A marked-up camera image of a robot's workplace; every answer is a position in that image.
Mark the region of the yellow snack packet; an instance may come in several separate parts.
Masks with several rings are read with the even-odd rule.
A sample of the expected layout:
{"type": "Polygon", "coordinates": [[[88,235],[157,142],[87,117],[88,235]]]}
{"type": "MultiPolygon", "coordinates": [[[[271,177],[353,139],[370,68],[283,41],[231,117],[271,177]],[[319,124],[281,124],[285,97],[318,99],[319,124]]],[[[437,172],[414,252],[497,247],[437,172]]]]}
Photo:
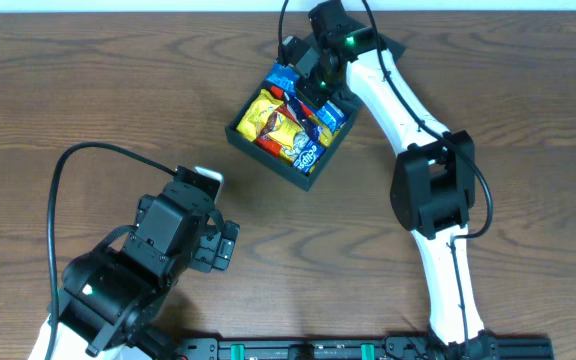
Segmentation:
{"type": "Polygon", "coordinates": [[[237,132],[245,139],[253,142],[266,125],[272,113],[284,102],[275,98],[271,92],[261,89],[236,127],[237,132]]]}
{"type": "Polygon", "coordinates": [[[264,129],[269,138],[281,145],[281,151],[285,155],[293,157],[288,155],[288,152],[292,150],[293,139],[300,130],[296,122],[282,113],[273,112],[264,129]]]}

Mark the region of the yellow Hacks candy bag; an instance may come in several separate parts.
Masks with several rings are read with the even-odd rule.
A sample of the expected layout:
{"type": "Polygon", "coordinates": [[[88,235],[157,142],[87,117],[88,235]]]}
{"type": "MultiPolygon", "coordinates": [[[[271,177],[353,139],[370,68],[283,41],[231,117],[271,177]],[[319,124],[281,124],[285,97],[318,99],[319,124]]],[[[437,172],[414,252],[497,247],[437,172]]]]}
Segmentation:
{"type": "MultiPolygon", "coordinates": [[[[322,147],[324,147],[325,149],[328,149],[335,137],[337,136],[336,132],[333,132],[332,130],[330,130],[324,123],[322,123],[316,116],[311,116],[311,119],[320,126],[320,129],[322,130],[322,135],[320,137],[320,142],[318,143],[319,145],[321,145],[322,147]]],[[[306,132],[302,129],[302,127],[300,126],[300,130],[296,133],[294,139],[293,139],[293,146],[292,146],[292,150],[288,152],[288,155],[291,155],[293,157],[295,157],[296,155],[298,155],[303,147],[308,143],[308,141],[311,140],[308,135],[306,134],[306,132]]]]}

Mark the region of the dark green box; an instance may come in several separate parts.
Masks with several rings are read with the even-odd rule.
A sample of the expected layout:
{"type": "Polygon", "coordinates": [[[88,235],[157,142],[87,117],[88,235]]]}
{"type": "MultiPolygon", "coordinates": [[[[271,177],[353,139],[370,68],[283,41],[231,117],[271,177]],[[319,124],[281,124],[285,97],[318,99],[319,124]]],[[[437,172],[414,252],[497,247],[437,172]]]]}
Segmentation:
{"type": "Polygon", "coordinates": [[[369,28],[322,36],[313,46],[288,37],[246,105],[226,126],[228,142],[309,190],[353,127],[363,101],[347,71],[386,43],[369,28]]]}

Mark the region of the blue snack bar wrapper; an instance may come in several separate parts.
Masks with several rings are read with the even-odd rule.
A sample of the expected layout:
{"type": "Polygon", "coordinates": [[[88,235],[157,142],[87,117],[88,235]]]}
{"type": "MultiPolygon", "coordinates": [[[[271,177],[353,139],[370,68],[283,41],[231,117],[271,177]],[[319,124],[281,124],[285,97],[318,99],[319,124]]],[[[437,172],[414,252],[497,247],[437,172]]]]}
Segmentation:
{"type": "MultiPolygon", "coordinates": [[[[271,85],[275,85],[284,92],[287,91],[290,95],[297,97],[296,85],[298,79],[298,74],[292,68],[275,63],[265,77],[265,84],[267,89],[271,85]]],[[[321,108],[313,108],[304,102],[302,103],[312,112],[312,116],[316,116],[333,132],[337,133],[347,122],[348,115],[330,100],[321,108]]]]}

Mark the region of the dark blue snack bar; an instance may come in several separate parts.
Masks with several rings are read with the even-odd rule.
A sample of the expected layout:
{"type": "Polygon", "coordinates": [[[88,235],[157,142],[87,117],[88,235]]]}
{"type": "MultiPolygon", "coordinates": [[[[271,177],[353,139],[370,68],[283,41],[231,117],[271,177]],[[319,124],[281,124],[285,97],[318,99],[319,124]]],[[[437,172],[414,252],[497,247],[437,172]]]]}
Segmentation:
{"type": "Polygon", "coordinates": [[[287,91],[283,93],[284,102],[289,109],[290,114],[296,122],[306,132],[308,137],[316,142],[320,142],[322,130],[312,119],[312,112],[299,100],[295,95],[290,95],[287,91]]]}

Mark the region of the blue Eclipse mint box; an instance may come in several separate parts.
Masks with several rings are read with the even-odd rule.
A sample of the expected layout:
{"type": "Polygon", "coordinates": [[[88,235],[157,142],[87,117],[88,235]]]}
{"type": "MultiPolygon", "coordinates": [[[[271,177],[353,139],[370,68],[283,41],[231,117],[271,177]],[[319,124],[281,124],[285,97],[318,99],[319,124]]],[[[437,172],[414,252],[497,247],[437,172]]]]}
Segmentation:
{"type": "Polygon", "coordinates": [[[324,153],[324,147],[309,140],[293,162],[293,168],[302,174],[310,174],[324,153]]]}

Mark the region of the red candy bag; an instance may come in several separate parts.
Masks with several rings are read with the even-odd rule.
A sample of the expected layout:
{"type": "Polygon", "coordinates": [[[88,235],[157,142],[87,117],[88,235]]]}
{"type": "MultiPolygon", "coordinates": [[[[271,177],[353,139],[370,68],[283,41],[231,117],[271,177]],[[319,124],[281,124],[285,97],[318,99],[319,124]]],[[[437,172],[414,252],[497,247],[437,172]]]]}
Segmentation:
{"type": "MultiPolygon", "coordinates": [[[[280,89],[279,87],[275,86],[275,85],[271,85],[270,88],[268,89],[269,92],[272,93],[272,95],[277,98],[280,99],[280,97],[283,95],[284,91],[282,89],[280,89]]],[[[296,120],[294,119],[294,117],[290,114],[289,109],[287,108],[285,102],[283,105],[281,105],[278,109],[276,109],[274,112],[279,112],[282,113],[288,117],[290,117],[294,122],[296,122],[296,120]]],[[[293,163],[294,160],[296,159],[296,157],[299,155],[297,155],[296,157],[289,157],[287,155],[285,155],[282,151],[281,151],[281,145],[275,141],[273,141],[271,138],[269,138],[266,135],[266,130],[264,129],[264,127],[262,128],[259,136],[255,139],[255,143],[263,148],[266,152],[272,154],[275,157],[279,157],[282,158],[286,161],[288,161],[289,163],[293,163]]]]}

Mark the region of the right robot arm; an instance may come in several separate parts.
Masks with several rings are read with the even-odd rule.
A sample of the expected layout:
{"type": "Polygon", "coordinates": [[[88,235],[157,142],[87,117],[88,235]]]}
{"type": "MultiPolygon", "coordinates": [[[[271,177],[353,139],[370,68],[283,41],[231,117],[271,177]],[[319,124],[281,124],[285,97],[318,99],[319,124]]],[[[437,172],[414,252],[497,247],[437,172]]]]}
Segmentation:
{"type": "Polygon", "coordinates": [[[363,26],[339,1],[308,14],[313,56],[293,53],[300,100],[322,110],[349,91],[369,110],[396,157],[390,202],[420,251],[430,296],[430,359],[495,359],[497,343],[477,311],[467,244],[492,223],[490,188],[472,138],[452,132],[421,103],[399,72],[376,24],[363,26]]]}

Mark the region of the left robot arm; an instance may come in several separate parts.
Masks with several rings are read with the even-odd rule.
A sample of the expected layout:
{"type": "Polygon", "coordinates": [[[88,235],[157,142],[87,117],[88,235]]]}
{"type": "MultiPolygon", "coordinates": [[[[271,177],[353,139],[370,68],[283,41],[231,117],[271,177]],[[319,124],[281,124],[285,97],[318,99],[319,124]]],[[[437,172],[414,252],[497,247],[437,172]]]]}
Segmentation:
{"type": "Polygon", "coordinates": [[[32,358],[116,359],[126,346],[170,355],[148,330],[180,275],[225,271],[232,258],[240,227],[216,207],[223,185],[219,175],[178,175],[142,196],[133,224],[66,266],[32,358]]]}

